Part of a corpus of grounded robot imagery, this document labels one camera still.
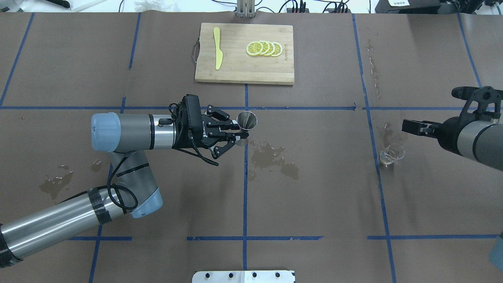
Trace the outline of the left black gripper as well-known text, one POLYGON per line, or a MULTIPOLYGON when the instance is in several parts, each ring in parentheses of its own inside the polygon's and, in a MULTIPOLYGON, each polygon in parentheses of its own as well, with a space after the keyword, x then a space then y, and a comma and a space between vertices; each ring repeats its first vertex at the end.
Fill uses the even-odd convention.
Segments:
MULTIPOLYGON (((173 120, 176 134, 173 149, 185 150, 196 147, 207 148, 203 145, 203 120, 200 104, 178 103, 173 106, 173 120)), ((241 130, 237 121, 220 108, 208 105, 205 111, 205 125, 207 127, 219 128, 221 130, 241 130)), ((249 134, 226 134, 209 147, 213 159, 220 158, 233 146, 244 146, 248 142, 249 134)))

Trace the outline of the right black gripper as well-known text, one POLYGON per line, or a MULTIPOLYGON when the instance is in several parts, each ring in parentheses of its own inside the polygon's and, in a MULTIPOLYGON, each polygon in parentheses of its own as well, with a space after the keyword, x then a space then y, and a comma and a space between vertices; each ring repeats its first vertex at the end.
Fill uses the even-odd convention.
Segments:
POLYGON ((471 122, 472 118, 449 118, 443 123, 403 120, 401 131, 415 136, 436 137, 444 150, 458 150, 459 135, 471 122))

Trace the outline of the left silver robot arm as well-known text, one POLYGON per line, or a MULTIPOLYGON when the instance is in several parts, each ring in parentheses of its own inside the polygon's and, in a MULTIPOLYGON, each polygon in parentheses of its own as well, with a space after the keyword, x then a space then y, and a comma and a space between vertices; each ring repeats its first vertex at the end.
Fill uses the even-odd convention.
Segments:
MULTIPOLYGON (((2 224, 106 183, 110 158, 90 147, 94 113, 1 111, 2 224)), ((243 151, 235 147, 219 167, 172 150, 147 152, 165 202, 160 210, 137 220, 120 216, 27 256, 2 269, 1 282, 117 282, 250 268, 248 229, 241 227, 250 189, 243 151)))

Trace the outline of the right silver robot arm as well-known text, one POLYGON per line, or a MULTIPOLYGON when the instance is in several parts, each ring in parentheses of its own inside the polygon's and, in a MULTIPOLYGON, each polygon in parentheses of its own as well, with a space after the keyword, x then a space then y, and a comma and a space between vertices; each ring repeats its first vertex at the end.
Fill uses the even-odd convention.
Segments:
POLYGON ((415 136, 433 138, 448 152, 503 170, 501 123, 472 121, 462 124, 460 118, 450 118, 443 123, 405 119, 401 130, 415 136))

